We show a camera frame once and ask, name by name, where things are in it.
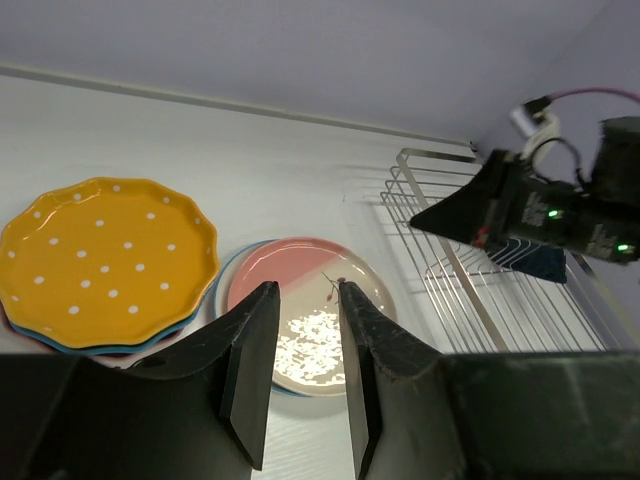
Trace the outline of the yellow dotted plate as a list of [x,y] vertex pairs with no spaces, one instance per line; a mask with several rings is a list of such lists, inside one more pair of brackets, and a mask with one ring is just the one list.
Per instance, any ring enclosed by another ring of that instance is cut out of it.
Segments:
[[97,177],[39,196],[1,234],[11,327],[61,351],[139,351],[188,324],[218,270],[215,226],[188,196]]

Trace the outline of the pink dotted plate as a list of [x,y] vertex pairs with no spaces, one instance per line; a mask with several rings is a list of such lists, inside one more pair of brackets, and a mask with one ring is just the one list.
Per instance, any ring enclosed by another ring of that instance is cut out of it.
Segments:
[[126,356],[133,355],[137,353],[141,353],[145,350],[150,349],[156,345],[169,342],[170,340],[176,340],[179,335],[182,333],[181,329],[178,329],[173,332],[161,334],[159,337],[152,339],[143,344],[134,345],[134,346],[124,346],[124,345],[110,345],[110,346],[95,346],[95,347],[87,347],[74,349],[62,346],[51,339],[48,339],[40,334],[29,332],[29,331],[21,331],[16,325],[14,325],[9,318],[6,316],[5,312],[1,312],[1,322],[4,327],[4,330],[10,332],[17,338],[21,338],[23,340],[28,340],[30,342],[35,342],[44,348],[47,348],[54,352],[65,353],[65,354],[80,354],[85,356]]

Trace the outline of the blue dotted plate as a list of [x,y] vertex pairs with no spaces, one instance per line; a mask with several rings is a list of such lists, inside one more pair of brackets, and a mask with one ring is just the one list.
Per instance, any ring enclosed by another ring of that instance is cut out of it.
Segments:
[[18,332],[9,320],[4,304],[1,304],[1,353],[2,354],[71,354],[84,356],[112,356],[122,357],[136,355],[140,352],[150,351],[156,346],[168,345],[177,341],[181,335],[187,335],[205,325],[207,318],[207,303],[209,297],[205,296],[194,312],[176,325],[163,330],[146,342],[136,345],[107,345],[81,349],[56,348],[43,341],[42,338],[34,338]]

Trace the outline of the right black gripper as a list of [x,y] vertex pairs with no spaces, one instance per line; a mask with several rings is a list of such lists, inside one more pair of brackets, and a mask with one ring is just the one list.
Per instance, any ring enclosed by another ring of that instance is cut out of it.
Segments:
[[518,238],[608,263],[639,260],[639,209],[545,182],[495,149],[471,181],[414,215],[411,228],[469,246]]

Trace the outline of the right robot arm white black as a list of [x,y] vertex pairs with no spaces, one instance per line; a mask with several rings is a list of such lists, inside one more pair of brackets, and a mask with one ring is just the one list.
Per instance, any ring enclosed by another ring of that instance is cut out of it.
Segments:
[[574,162],[573,182],[552,180],[529,156],[495,149],[472,180],[414,215],[412,228],[476,248],[510,239],[563,248],[608,263],[639,258],[639,120],[602,121],[590,176],[581,156],[556,137]]

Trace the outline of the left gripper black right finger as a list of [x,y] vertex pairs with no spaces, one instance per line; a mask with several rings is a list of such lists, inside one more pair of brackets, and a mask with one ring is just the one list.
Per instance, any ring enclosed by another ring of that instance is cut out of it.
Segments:
[[635,352],[443,354],[339,287],[359,479],[635,479]]

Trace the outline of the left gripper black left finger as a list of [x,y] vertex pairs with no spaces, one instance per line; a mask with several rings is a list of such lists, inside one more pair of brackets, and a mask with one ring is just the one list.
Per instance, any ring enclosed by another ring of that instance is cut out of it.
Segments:
[[5,479],[248,479],[263,465],[280,289],[127,369],[1,358]]

